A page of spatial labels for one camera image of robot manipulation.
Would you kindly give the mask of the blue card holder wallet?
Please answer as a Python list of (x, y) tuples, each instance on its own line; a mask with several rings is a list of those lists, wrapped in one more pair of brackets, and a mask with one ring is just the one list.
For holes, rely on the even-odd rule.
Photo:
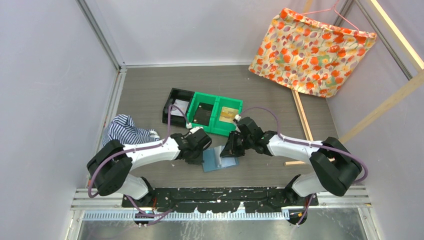
[(236, 157), (221, 157), (220, 154), (224, 146), (208, 148), (202, 155), (202, 167), (205, 173), (236, 167), (239, 165), (239, 160)]

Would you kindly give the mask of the white cards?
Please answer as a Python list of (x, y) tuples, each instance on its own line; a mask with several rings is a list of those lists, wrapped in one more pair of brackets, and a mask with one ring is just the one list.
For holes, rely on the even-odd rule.
[(174, 107), (171, 109), (172, 116), (183, 117), (189, 107), (189, 102), (186, 100), (176, 99), (173, 103)]

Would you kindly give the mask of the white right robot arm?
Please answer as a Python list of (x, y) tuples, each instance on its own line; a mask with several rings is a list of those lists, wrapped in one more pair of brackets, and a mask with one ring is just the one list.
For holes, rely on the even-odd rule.
[(288, 137), (277, 131), (263, 131), (250, 117), (236, 117), (220, 157), (239, 158), (246, 150), (271, 157), (286, 157), (310, 165), (309, 174), (296, 175), (282, 190), (291, 205), (299, 205), (305, 197), (329, 192), (342, 197), (350, 186), (366, 177), (368, 171), (341, 142), (328, 137), (324, 141), (307, 141)]

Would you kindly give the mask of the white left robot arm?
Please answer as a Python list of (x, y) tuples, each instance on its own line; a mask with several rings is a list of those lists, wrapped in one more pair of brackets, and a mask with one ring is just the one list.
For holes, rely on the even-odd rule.
[(153, 187), (145, 177), (136, 177), (131, 171), (161, 161), (184, 160), (188, 164), (201, 164), (203, 152), (211, 143), (212, 139), (202, 127), (143, 144), (111, 140), (86, 165), (91, 177), (88, 196), (119, 193), (141, 207), (148, 207), (154, 199)]

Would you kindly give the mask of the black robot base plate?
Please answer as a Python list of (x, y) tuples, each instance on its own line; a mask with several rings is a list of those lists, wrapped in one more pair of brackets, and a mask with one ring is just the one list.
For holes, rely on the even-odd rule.
[(306, 207), (305, 198), (289, 200), (283, 189), (265, 187), (158, 187), (145, 200), (134, 201), (139, 208), (155, 207), (160, 212), (169, 209), (177, 213), (234, 213), (244, 208), (247, 213), (276, 213), (284, 207)]

